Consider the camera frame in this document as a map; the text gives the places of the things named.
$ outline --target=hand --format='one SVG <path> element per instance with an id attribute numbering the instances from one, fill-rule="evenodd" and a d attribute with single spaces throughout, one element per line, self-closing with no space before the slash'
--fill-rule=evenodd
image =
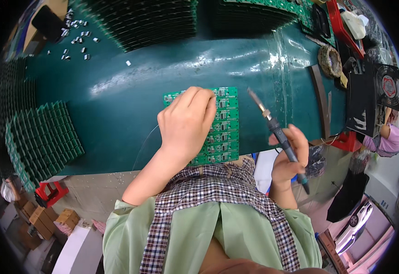
<path id="1" fill-rule="evenodd" d="M 280 188 L 288 188 L 291 185 L 291 179 L 297 173 L 305 173 L 305 167 L 309 158 L 309 143 L 305 135 L 293 124 L 288 129 L 283 129 L 284 134 L 288 138 L 292 148 L 297 155 L 298 162 L 289 161 L 284 151 L 281 151 L 274 161 L 273 171 L 271 172 L 272 184 Z M 272 134 L 269 138 L 271 145 L 277 145 L 276 136 Z"/>
<path id="2" fill-rule="evenodd" d="M 184 168 L 201 150 L 216 114 L 211 90 L 190 87 L 158 113 L 160 150 Z"/>

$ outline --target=plaid apron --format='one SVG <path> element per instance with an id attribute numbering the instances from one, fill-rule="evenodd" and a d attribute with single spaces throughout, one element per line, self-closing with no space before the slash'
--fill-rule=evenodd
<path id="1" fill-rule="evenodd" d="M 149 228 L 140 273 L 163 272 L 174 211 L 211 201 L 254 207 L 271 222 L 283 269 L 295 271 L 300 268 L 291 228 L 282 209 L 255 189 L 253 159 L 241 156 L 237 162 L 186 167 L 169 181 L 155 200 L 155 216 Z"/>

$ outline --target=cardboard box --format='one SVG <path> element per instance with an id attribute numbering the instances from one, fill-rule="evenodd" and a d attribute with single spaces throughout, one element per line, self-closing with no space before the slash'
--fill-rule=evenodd
<path id="1" fill-rule="evenodd" d="M 26 194 L 20 193 L 20 199 L 18 201 L 15 201 L 14 204 L 18 209 L 23 208 L 23 206 L 27 203 L 27 197 Z"/>
<path id="2" fill-rule="evenodd" d="M 68 226 L 70 229 L 74 229 L 74 227 L 79 222 L 80 218 L 76 214 L 76 211 L 66 208 L 62 211 L 61 215 L 56 219 L 56 222 L 60 224 L 64 224 Z"/>
<path id="3" fill-rule="evenodd" d="M 29 229 L 29 225 L 27 223 L 23 223 L 18 230 L 18 234 L 20 236 L 20 241 L 23 245 L 25 245 L 27 248 L 30 248 L 31 250 L 35 250 L 42 242 L 42 239 L 38 237 L 38 234 L 34 234 L 33 236 L 30 236 L 29 233 L 27 233 L 27 230 Z"/>
<path id="4" fill-rule="evenodd" d="M 45 208 L 42 206 L 38 206 L 29 221 L 46 240 L 49 240 L 55 232 L 56 226 L 45 212 Z"/>
<path id="5" fill-rule="evenodd" d="M 58 214 L 53 210 L 53 208 L 49 207 L 44 209 L 44 212 L 47 214 L 50 220 L 56 221 L 58 219 Z"/>
<path id="6" fill-rule="evenodd" d="M 21 212 L 24 214 L 24 216 L 26 216 L 26 218 L 29 220 L 33 214 L 33 212 L 35 212 L 36 207 L 34 206 L 34 204 L 32 202 L 27 202 L 23 208 L 21 209 Z"/>

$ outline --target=car wheel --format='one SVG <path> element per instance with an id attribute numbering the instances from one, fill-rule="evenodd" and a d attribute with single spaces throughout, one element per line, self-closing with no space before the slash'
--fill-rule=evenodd
<path id="1" fill-rule="evenodd" d="M 359 218 L 357 215 L 353 215 L 350 217 L 349 224 L 351 227 L 356 227 L 358 225 Z"/>

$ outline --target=left hand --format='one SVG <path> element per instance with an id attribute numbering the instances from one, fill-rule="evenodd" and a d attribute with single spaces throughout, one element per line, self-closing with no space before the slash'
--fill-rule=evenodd
<path id="1" fill-rule="evenodd" d="M 190 87 L 169 107 L 158 113 L 162 145 L 160 150 L 184 168 L 201 150 L 215 119 L 213 91 Z"/>

